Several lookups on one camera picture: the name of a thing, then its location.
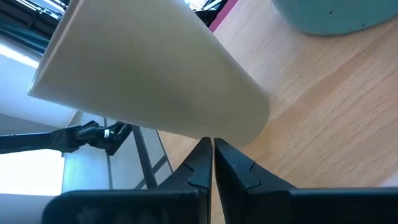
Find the black metal arm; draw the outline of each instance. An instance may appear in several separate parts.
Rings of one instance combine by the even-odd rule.
[[[131,132],[131,125],[116,122],[102,127],[95,121],[59,129],[50,133],[14,134],[0,136],[0,154],[24,152],[38,149],[54,149],[60,152],[74,152],[80,146],[105,149],[113,156]]]

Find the wooden table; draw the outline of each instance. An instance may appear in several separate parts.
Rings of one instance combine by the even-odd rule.
[[[398,171],[397,18],[320,37],[286,24],[270,1],[239,0],[215,35],[269,95],[247,156],[298,187],[379,186]],[[160,136],[174,169],[197,142]],[[224,222],[215,182],[212,222]]]

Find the white paper cup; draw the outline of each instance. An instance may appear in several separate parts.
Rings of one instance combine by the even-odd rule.
[[[72,1],[29,95],[236,146],[268,116],[265,93],[181,0]]]

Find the pink stripe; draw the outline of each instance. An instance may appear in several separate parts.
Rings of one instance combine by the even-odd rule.
[[[225,19],[226,15],[232,10],[238,0],[228,0],[223,9],[218,13],[216,19],[210,24],[209,30],[214,32],[221,22]]]

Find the blue-gray object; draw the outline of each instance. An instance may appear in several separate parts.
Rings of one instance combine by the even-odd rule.
[[[398,0],[272,0],[285,19],[310,34],[345,34],[398,15]]]

